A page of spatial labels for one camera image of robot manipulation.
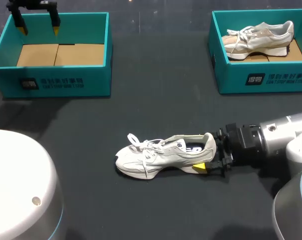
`black table surface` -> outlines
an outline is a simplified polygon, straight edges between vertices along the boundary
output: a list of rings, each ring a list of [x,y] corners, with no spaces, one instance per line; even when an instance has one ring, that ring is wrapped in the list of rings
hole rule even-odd
[[[31,136],[51,155],[65,197],[68,240],[276,239],[277,178],[238,166],[226,178],[170,169],[150,181],[115,171],[139,140],[212,132],[302,112],[302,93],[220,95],[207,34],[113,36],[110,98],[4,100],[0,129]]]

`shoe heel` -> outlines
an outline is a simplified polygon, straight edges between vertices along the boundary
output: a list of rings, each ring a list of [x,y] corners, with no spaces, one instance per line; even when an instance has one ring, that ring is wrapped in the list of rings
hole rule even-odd
[[[277,57],[278,57],[278,56],[279,56],[279,57],[280,57],[280,56],[281,56],[281,57],[282,57],[282,56],[286,56],[286,55],[287,55],[287,52],[288,52],[288,51],[287,51],[287,47],[286,47],[286,46],[281,47],[281,48],[280,48],[280,47],[279,47],[279,48],[277,47],[277,48],[273,48],[273,49],[271,49],[271,48],[270,48],[270,49],[269,49],[269,48],[267,49],[267,48],[266,48],[266,49],[264,49],[264,51],[263,51],[263,53],[266,54],[266,55],[269,55],[269,56],[277,56]]]
[[[180,168],[182,171],[192,174],[207,174],[205,163],[195,164],[193,166],[184,166]]]

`white sneaker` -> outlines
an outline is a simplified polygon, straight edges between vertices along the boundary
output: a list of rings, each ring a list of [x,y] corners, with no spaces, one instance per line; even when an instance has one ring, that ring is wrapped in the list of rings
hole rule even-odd
[[[240,31],[227,30],[223,36],[226,55],[231,59],[243,60],[251,53],[270,56],[286,56],[287,46],[293,38],[293,22],[281,25],[268,25],[264,22],[257,26],[248,26]]]
[[[138,179],[152,179],[168,166],[187,173],[204,174],[205,169],[201,170],[198,166],[212,161],[216,152],[216,143],[210,133],[175,135],[166,140],[144,142],[139,142],[133,134],[128,134],[127,138],[132,145],[116,154],[116,167],[124,174]]]

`cardboard box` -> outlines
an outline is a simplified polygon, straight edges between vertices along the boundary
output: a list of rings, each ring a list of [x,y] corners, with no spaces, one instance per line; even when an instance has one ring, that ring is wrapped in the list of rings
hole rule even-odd
[[[58,44],[24,45],[17,66],[54,66],[58,47]]]
[[[48,13],[22,15],[29,31],[27,36],[16,29],[12,16],[9,17],[0,38],[0,90],[4,97],[110,95],[113,44],[109,14],[59,15],[61,26],[57,36]],[[73,56],[76,52],[82,55],[76,60],[63,60],[63,56],[70,57],[56,48],[63,44],[74,47],[73,53],[70,53]],[[60,65],[52,64],[54,55]]]
[[[268,62],[232,62],[228,59],[222,42],[227,29],[241,30],[261,22],[276,25],[288,20],[293,21],[298,47],[291,43],[291,52],[286,60],[277,57]],[[214,11],[208,46],[218,89],[222,94],[302,92],[302,58],[297,59],[297,55],[292,54],[300,52],[302,55],[302,9]]]
[[[55,66],[103,65],[103,44],[59,45]]]

